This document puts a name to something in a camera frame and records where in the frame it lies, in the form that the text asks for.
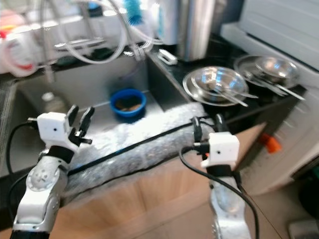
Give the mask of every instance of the sink basin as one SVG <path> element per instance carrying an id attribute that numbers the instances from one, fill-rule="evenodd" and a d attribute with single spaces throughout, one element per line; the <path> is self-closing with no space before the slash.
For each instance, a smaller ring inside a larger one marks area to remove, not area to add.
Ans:
<path id="1" fill-rule="evenodd" d="M 134 123 L 141 117 L 161 115 L 172 107 L 188 102 L 180 86 L 163 73 L 150 58 L 136 63 L 133 58 L 120 57 L 102 65 L 87 65 L 55 72 L 56 81 L 46 82 L 43 74 L 19 81 L 15 86 L 15 97 L 10 121 L 10 130 L 26 121 L 28 117 L 37 117 L 44 112 L 41 96 L 53 92 L 60 96 L 68 106 L 80 107 L 78 118 L 73 126 L 77 127 L 82 113 L 89 107 L 95 107 L 87 136 L 110 130 L 120 123 Z M 145 114 L 132 119 L 116 115 L 110 107 L 110 96 L 124 88 L 142 91 L 147 98 Z M 44 149 L 38 132 L 21 128 L 14 136 L 11 148 L 13 171 L 32 167 L 37 163 L 39 153 Z M 4 160 L 1 160 L 0 177 L 7 175 Z"/>

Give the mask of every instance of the blue bowl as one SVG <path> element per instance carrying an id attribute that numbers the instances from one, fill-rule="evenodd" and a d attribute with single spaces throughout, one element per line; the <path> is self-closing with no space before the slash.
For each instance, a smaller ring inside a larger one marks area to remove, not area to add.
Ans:
<path id="1" fill-rule="evenodd" d="M 116 108 L 115 106 L 115 102 L 119 99 L 125 99 L 128 97 L 132 97 L 132 96 L 136 96 L 139 97 L 141 99 L 141 106 L 138 107 L 136 110 L 133 111 L 121 111 L 119 109 Z M 142 112 L 145 108 L 146 105 L 146 97 L 145 95 L 138 90 L 135 89 L 125 89 L 125 90 L 121 90 L 116 92 L 114 95 L 111 96 L 111 109 L 117 113 L 120 116 L 126 117 L 126 118 L 130 118 L 130 117 L 134 117 L 136 115 L 138 115 L 140 112 Z"/>

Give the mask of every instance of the stainless steel bowl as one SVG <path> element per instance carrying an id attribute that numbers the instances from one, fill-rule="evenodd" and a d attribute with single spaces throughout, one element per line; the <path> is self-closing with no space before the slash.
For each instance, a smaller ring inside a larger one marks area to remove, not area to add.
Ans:
<path id="1" fill-rule="evenodd" d="M 275 57 L 259 57 L 256 60 L 256 67 L 263 77 L 274 83 L 283 83 L 287 79 L 299 76 L 297 66 L 292 62 Z"/>
<path id="2" fill-rule="evenodd" d="M 183 80 L 185 91 L 195 100 L 214 106 L 231 106 L 230 102 L 214 89 L 227 92 L 239 100 L 245 99 L 237 93 L 247 93 L 248 86 L 237 72 L 224 67 L 205 67 L 190 72 Z"/>

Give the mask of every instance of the white appliance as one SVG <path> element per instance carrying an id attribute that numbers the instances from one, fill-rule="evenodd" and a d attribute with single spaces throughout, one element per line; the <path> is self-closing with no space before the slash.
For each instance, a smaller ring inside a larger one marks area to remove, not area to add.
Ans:
<path id="1" fill-rule="evenodd" d="M 274 137 L 283 150 L 263 149 L 243 170 L 251 195 L 273 191 L 319 155 L 319 0 L 246 0 L 239 23 L 226 24 L 221 35 L 252 55 L 272 55 L 294 62 L 307 88 Z"/>

